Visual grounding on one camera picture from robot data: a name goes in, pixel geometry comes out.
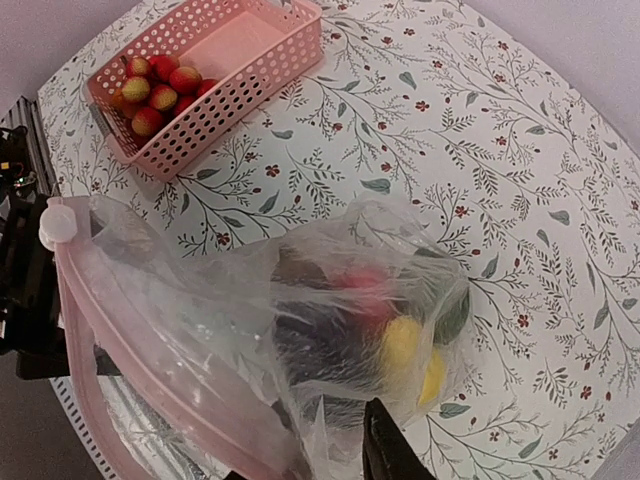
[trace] lychee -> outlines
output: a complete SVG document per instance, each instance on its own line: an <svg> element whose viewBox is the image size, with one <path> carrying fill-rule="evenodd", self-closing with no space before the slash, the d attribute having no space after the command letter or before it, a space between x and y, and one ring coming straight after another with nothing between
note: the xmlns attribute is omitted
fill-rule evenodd
<svg viewBox="0 0 640 480"><path fill-rule="evenodd" d="M201 83L202 75L193 67L176 68L169 76L169 84L182 95L194 93Z"/></svg>
<svg viewBox="0 0 640 480"><path fill-rule="evenodd" d="M138 103L149 96L151 86L144 77L131 77L122 85L122 96L129 103Z"/></svg>
<svg viewBox="0 0 640 480"><path fill-rule="evenodd" d="M161 112L171 110L177 101L178 94L168 85L158 85L149 95L149 106Z"/></svg>
<svg viewBox="0 0 640 480"><path fill-rule="evenodd" d="M131 129L141 137L151 137L162 130L163 126L164 117L151 107L142 107L131 121Z"/></svg>

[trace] white wall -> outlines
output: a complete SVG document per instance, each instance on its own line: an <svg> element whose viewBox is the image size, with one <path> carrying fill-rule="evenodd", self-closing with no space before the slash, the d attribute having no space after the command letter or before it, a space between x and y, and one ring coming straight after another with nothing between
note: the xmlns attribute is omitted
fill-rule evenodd
<svg viewBox="0 0 640 480"><path fill-rule="evenodd" d="M0 115L137 1L0 0ZM640 152L640 0L467 1L558 70Z"/></svg>
<svg viewBox="0 0 640 480"><path fill-rule="evenodd" d="M580 91L640 153L639 0L466 0Z"/></svg>
<svg viewBox="0 0 640 480"><path fill-rule="evenodd" d="M139 0L0 0L0 117Z"/></svg>

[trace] floral tablecloth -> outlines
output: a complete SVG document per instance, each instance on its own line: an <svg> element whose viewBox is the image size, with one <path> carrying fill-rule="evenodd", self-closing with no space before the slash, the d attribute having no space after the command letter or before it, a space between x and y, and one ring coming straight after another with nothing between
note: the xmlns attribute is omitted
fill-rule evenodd
<svg viewBox="0 0 640 480"><path fill-rule="evenodd" d="M146 0L41 90L64 195L130 204L182 255L408 200L469 270L485 363L407 431L441 480L588 478L640 407L638 160L585 99L457 0L327 0L326 60L160 185L114 162L87 77Z"/></svg>

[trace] clear plastic bag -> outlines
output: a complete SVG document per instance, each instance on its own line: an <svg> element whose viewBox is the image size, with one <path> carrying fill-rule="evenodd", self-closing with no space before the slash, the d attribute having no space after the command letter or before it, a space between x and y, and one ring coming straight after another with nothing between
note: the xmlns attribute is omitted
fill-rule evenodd
<svg viewBox="0 0 640 480"><path fill-rule="evenodd" d="M409 206L358 198L194 261L118 202L56 201L79 224L59 272L100 346L194 454L247 478L358 478L365 402L406 424L474 361L464 270Z"/></svg>

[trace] perforated basket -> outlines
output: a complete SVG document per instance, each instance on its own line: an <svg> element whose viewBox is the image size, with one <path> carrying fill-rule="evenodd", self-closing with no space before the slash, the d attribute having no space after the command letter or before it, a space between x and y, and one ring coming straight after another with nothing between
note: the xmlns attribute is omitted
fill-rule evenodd
<svg viewBox="0 0 640 480"><path fill-rule="evenodd" d="M189 0L141 33L87 82L89 107L116 158L169 181L265 98L322 58L321 9L293 0ZM110 106L121 58L175 54L218 85L139 147Z"/></svg>

